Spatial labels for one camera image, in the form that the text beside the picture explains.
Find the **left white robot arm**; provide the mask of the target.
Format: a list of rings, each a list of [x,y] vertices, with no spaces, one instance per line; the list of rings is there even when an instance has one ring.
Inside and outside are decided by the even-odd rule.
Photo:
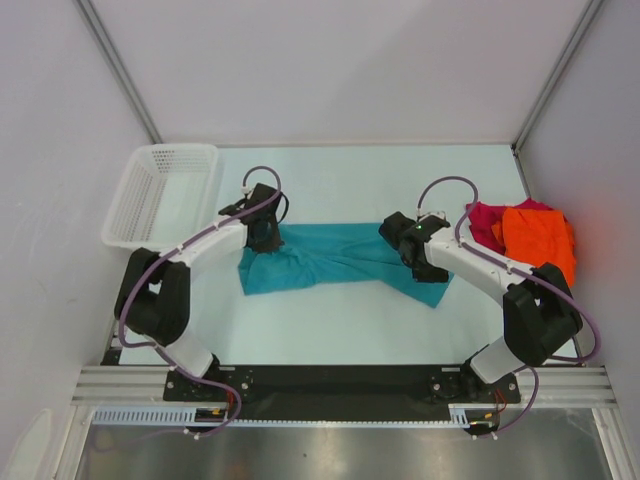
[[[165,253],[141,247],[129,257],[114,307],[118,335],[130,330],[144,337],[143,346],[184,371],[187,389],[199,399],[219,392],[221,374],[220,361],[190,327],[192,284],[237,252],[278,251],[277,210],[285,200],[279,189],[258,183],[183,244]]]

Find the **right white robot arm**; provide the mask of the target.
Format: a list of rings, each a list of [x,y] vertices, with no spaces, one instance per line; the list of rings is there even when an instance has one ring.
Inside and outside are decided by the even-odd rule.
[[[562,271],[497,257],[466,242],[445,219],[413,220],[400,212],[384,219],[381,237],[419,283],[443,283],[458,276],[502,308],[500,338],[472,355],[461,376],[463,393],[473,401],[493,394],[498,380],[521,368],[538,367],[582,330],[583,320]]]

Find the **teal t shirt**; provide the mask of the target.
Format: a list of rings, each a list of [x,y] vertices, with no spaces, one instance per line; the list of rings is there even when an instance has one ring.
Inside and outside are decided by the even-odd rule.
[[[375,223],[284,224],[271,253],[246,249],[238,265],[247,295],[301,290],[319,284],[379,281],[435,308],[450,281],[421,283],[378,233]]]

